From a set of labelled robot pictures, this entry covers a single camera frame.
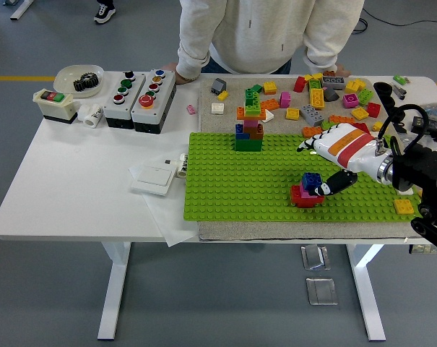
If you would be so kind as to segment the person's right hand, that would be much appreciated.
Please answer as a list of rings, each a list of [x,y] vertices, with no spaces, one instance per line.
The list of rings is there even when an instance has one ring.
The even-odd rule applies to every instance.
[[[177,85],[185,85],[185,84],[188,84],[188,83],[190,83],[190,82],[194,82],[194,81],[196,81],[196,80],[198,79],[198,77],[194,77],[194,78],[192,78],[192,79],[182,77],[182,76],[177,72],[176,67],[177,67],[177,63],[172,62],[172,63],[169,63],[169,64],[163,66],[162,69],[169,70],[169,71],[172,71],[172,72],[175,73],[176,84],[177,84]]]

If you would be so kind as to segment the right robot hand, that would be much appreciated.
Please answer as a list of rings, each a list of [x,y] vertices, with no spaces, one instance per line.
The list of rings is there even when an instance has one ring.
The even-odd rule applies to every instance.
[[[392,181],[391,150],[377,148],[377,139],[351,124],[338,124],[321,134],[304,140],[297,151],[314,150],[322,158],[337,164],[340,170],[319,187],[308,190],[311,196],[333,195],[352,186],[358,173],[369,175],[374,181]]]

